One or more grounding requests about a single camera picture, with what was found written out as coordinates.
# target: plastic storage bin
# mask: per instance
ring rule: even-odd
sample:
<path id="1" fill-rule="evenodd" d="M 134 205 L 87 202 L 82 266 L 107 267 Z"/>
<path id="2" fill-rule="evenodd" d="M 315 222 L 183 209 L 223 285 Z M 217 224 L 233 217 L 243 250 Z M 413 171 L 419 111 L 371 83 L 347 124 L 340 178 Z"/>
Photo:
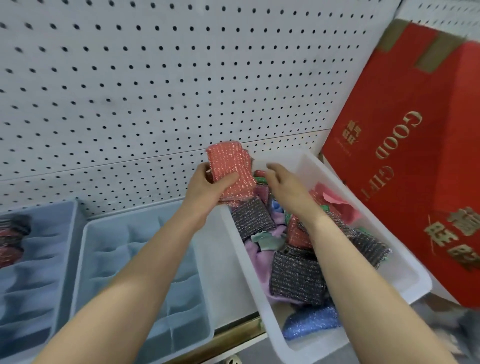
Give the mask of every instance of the plastic storage bin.
<path id="1" fill-rule="evenodd" d="M 281 163 L 289 171 L 301 177 L 301 181 L 308 189 L 313 188 L 317 182 L 321 182 L 346 201 L 349 201 L 363 215 L 355 223 L 355 226 L 365 227 L 370 234 L 392 248 L 393 253 L 381 265 L 379 272 L 400 292 L 408 303 L 413 303 L 432 289 L 432 280 L 429 274 L 415 256 L 315 156 L 306 151 L 289 149 L 254 154 L 252 157 L 255 158 L 254 170 L 266 169 L 266 162 Z M 223 207 L 222 218 L 278 357 L 286 364 L 311 364 L 346 345 L 348 338 L 343 328 L 321 331 L 301 339 L 285 341 L 281 325 L 285 321 L 282 309 L 285 308 L 286 304 L 275 303 L 270 305 L 226 206 Z"/>
<path id="2" fill-rule="evenodd" d="M 84 229 L 71 316 L 94 298 L 180 207 L 165 203 L 90 221 Z M 136 363 L 164 363 L 210 341 L 210 321 L 195 242 L 180 264 L 167 299 Z"/>
<path id="3" fill-rule="evenodd" d="M 46 343 L 70 317 L 82 230 L 76 201 L 1 214 L 32 217 L 21 260 L 0 269 L 0 363 Z"/>

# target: hand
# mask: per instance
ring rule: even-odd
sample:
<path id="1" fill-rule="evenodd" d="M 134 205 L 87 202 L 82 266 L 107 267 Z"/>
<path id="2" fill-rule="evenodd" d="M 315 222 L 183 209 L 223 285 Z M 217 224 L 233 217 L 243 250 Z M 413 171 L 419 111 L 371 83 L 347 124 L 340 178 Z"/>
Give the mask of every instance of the hand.
<path id="1" fill-rule="evenodd" d="M 269 163 L 267 167 L 269 168 L 266 172 L 267 182 L 278 203 L 304 224 L 314 223 L 323 211 L 300 179 L 281 164 Z"/>
<path id="2" fill-rule="evenodd" d="M 239 177 L 237 172 L 233 172 L 216 183 L 210 183 L 205 176 L 209 168 L 208 163 L 202 163 L 197 167 L 188 184 L 185 200 L 181 205 L 182 211 L 187 216 L 195 218 L 198 230 L 205 225 L 208 214 L 217 205 L 223 192 L 233 185 Z"/>

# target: red box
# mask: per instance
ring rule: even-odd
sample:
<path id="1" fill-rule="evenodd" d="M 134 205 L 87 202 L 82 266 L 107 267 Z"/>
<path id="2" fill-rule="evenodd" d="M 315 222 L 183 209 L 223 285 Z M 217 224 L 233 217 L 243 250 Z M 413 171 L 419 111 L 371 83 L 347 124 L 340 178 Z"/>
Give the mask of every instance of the red box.
<path id="1" fill-rule="evenodd" d="M 323 154 L 463 305 L 480 306 L 480 44 L 396 19 Z"/>

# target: light blue plastic tray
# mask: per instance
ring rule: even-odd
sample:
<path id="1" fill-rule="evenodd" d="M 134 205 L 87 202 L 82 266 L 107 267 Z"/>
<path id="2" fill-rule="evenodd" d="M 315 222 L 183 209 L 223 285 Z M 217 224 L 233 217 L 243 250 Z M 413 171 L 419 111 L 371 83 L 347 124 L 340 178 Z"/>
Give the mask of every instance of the light blue plastic tray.
<path id="1" fill-rule="evenodd" d="M 84 229 L 72 316 L 94 298 L 180 207 L 181 201 L 90 221 Z M 137 364 L 164 363 L 210 341 L 210 321 L 194 252 L 184 257 Z"/>
<path id="2" fill-rule="evenodd" d="M 14 213 L 32 217 L 21 260 L 0 269 L 0 363 L 46 343 L 70 317 L 86 224 L 76 201 Z"/>

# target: white pegboard wall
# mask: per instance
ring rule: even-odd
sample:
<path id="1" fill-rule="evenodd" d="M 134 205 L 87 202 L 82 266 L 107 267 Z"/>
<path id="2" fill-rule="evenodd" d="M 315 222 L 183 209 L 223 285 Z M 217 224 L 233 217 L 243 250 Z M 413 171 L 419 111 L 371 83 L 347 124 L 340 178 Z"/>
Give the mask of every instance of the white pegboard wall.
<path id="1" fill-rule="evenodd" d="M 480 42 L 477 1 L 406 0 L 396 17 Z"/>
<path id="2" fill-rule="evenodd" d="M 398 3 L 5 0 L 0 179 L 329 129 Z"/>
<path id="3" fill-rule="evenodd" d="M 252 157 L 283 148 L 302 148 L 318 154 L 328 131 L 243 143 Z M 196 166 L 207 161 L 203 150 L 163 157 L 112 163 L 1 181 L 0 209 L 18 209 L 66 199 L 78 199 L 88 217 L 136 208 L 185 195 Z"/>

